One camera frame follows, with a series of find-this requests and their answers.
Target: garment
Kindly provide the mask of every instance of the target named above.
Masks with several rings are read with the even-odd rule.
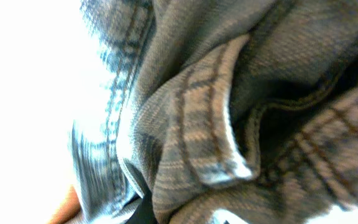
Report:
[[[358,1],[81,10],[111,72],[68,144],[84,222],[124,222],[148,190],[160,223],[303,223],[358,207]]]

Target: skin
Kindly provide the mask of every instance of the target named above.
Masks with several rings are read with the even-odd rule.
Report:
[[[48,224],[61,224],[73,218],[81,210],[80,202],[75,192],[74,186],[68,187],[65,198],[52,215]]]

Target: denim fabric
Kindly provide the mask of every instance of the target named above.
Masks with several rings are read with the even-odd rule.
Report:
[[[358,1],[81,10],[111,76],[70,133],[79,220],[123,222],[147,189],[160,223],[303,223],[358,207],[358,86],[322,103],[358,57]]]

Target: clothing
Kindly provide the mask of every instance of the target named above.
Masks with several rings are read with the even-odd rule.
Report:
[[[148,190],[159,223],[358,207],[357,0],[81,9],[111,71],[70,134],[86,222],[124,222]]]

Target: wrinkled fabric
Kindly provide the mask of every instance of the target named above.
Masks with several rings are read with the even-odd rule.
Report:
[[[304,223],[358,207],[358,85],[327,102],[358,57],[358,1],[81,10],[111,76],[95,77],[98,99],[70,133],[79,220],[124,222],[147,189],[159,223]]]

